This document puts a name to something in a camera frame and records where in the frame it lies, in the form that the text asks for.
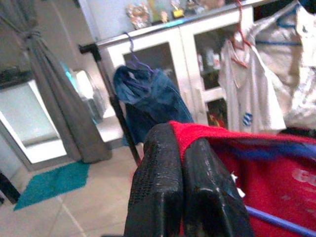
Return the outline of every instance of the floor tile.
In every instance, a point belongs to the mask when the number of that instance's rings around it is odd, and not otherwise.
[[[69,237],[101,237],[103,235],[105,236],[123,236],[124,233],[124,226],[125,222],[118,223],[112,226],[108,226],[101,229],[92,230],[90,232],[85,232],[82,234],[76,234]]]
[[[36,174],[56,167],[19,171],[12,182],[22,192]],[[127,215],[131,181],[136,170],[128,147],[113,150],[111,160],[92,164],[85,187],[13,212],[0,206],[0,236],[100,237],[121,235]]]
[[[67,194],[51,237],[65,237],[125,222],[134,160],[91,165],[84,188]]]
[[[47,237],[61,203],[56,198],[13,211],[8,201],[0,207],[0,236]]]

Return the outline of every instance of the teal rug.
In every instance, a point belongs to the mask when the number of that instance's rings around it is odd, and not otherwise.
[[[75,162],[34,176],[20,196],[14,210],[85,186],[89,164]]]

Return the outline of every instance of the red towel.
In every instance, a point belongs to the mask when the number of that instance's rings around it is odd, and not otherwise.
[[[291,135],[255,135],[224,128],[170,122],[181,160],[199,138],[207,138],[248,206],[316,231],[316,140]],[[296,234],[250,218],[257,237]]]

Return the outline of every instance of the denim shirt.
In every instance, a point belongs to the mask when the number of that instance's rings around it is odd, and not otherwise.
[[[126,105],[127,126],[136,144],[144,142],[156,124],[171,120],[193,122],[178,89],[161,70],[150,74],[121,66],[114,75],[114,88]]]

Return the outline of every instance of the curtain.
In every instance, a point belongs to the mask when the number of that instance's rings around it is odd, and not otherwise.
[[[109,159],[111,151],[102,141],[87,107],[40,36],[34,0],[0,0],[0,23],[15,32],[19,46],[25,50],[68,156],[86,163]]]

